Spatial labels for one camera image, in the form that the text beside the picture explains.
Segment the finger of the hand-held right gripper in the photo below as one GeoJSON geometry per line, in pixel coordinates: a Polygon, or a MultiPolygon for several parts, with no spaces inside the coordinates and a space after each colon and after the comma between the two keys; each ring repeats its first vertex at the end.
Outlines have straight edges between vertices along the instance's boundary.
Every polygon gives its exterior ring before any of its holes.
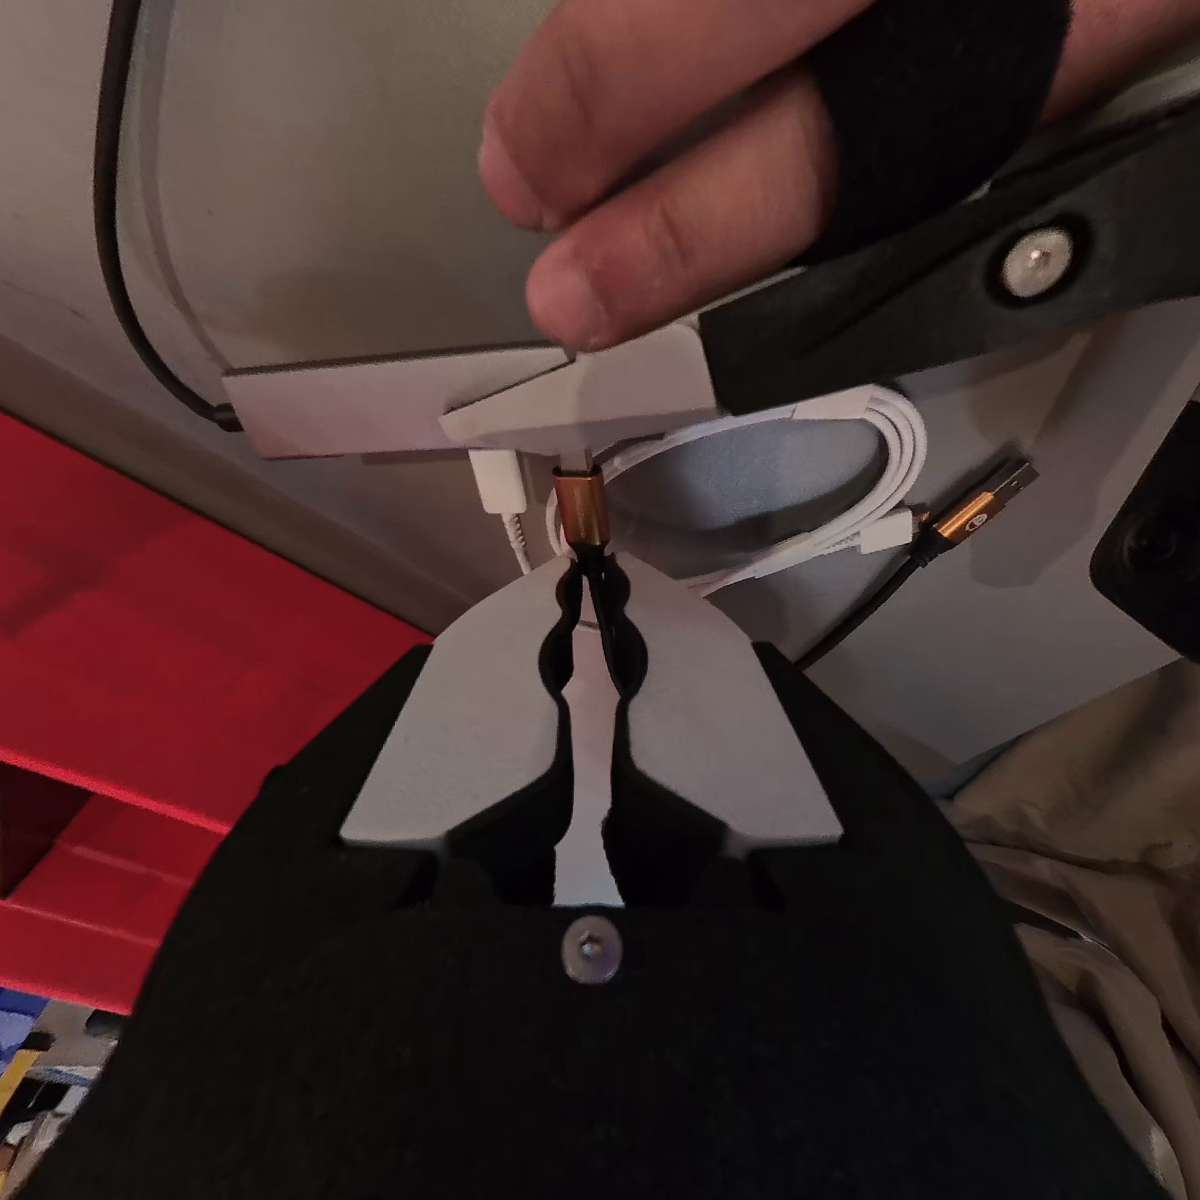
{"type": "Polygon", "coordinates": [[[594,453],[718,419],[699,328],[673,322],[441,416],[452,444],[519,453],[594,453]]]}

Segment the beige cloth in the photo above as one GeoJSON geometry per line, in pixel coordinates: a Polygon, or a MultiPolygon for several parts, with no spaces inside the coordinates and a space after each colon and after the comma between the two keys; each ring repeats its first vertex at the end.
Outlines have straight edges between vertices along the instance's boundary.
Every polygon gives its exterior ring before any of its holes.
{"type": "Polygon", "coordinates": [[[1199,666],[1025,736],[942,803],[1055,1026],[1171,1198],[1199,1198],[1199,666]]]}

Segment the person's right hand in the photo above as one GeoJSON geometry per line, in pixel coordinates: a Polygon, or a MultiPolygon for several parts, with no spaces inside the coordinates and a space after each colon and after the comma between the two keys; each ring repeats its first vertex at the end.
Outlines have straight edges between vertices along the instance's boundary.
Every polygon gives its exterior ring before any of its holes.
{"type": "Polygon", "coordinates": [[[905,232],[1199,37],[1199,2],[559,2],[489,101],[568,352],[905,232]]]}

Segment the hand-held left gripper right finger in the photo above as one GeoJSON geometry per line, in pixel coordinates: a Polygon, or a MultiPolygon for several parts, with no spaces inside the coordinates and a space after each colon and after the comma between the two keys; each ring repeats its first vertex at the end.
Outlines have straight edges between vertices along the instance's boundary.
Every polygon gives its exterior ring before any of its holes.
{"type": "Polygon", "coordinates": [[[607,563],[612,738],[604,839],[629,854],[827,847],[844,824],[751,640],[638,558],[607,563]]]}

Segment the red plastic bin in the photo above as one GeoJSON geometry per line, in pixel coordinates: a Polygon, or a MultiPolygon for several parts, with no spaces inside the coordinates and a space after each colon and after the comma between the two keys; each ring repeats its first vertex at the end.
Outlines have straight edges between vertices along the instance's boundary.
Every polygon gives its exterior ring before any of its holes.
{"type": "Polygon", "coordinates": [[[3,900],[3,983],[128,1013],[289,763],[429,635],[3,416],[3,765],[85,809],[3,900]]]}

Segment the colourful clutter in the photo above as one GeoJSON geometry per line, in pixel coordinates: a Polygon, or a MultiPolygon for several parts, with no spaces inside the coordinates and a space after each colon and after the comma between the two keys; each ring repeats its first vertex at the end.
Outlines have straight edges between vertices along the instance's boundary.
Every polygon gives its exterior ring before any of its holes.
{"type": "Polygon", "coordinates": [[[3,1198],[16,1198],[65,1131],[127,1015],[3,989],[3,1198]]]}

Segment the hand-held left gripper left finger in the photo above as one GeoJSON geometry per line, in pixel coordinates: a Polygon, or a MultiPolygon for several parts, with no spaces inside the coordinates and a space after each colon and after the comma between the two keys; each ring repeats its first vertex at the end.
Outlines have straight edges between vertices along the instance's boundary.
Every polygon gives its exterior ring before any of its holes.
{"type": "Polygon", "coordinates": [[[575,561],[553,560],[441,633],[342,838],[441,852],[450,838],[544,780],[571,752],[575,561]]]}

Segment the white power adapter block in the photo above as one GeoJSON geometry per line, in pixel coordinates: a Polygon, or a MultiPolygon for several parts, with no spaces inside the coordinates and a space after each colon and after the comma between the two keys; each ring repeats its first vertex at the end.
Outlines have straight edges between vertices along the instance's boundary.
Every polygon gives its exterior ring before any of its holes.
{"type": "Polygon", "coordinates": [[[263,460],[444,453],[444,416],[568,365],[551,345],[232,369],[223,390],[263,460]]]}

